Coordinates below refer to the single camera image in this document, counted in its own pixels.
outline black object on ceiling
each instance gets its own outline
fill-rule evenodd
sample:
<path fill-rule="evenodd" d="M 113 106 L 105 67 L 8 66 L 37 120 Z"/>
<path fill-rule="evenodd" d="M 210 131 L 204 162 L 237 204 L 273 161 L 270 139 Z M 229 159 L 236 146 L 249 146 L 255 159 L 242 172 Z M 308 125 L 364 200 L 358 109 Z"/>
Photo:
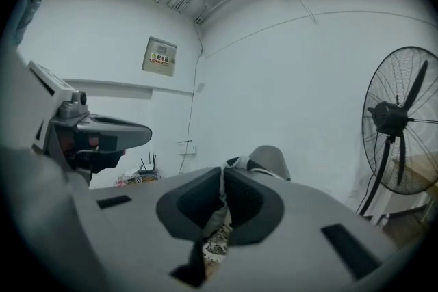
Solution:
<path fill-rule="evenodd" d="M 365 97 L 362 136 L 376 180 L 361 215 L 380 184 L 397 194 L 411 195 L 438 180 L 436 56 L 425 49 L 405 47 L 383 60 Z"/>

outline warning label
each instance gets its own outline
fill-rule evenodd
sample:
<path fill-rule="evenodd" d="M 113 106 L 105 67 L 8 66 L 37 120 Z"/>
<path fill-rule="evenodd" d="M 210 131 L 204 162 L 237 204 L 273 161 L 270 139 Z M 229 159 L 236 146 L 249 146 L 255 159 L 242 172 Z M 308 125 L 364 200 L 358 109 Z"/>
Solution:
<path fill-rule="evenodd" d="M 154 64 L 169 66 L 169 57 L 157 53 L 152 53 L 149 61 L 153 62 Z"/>

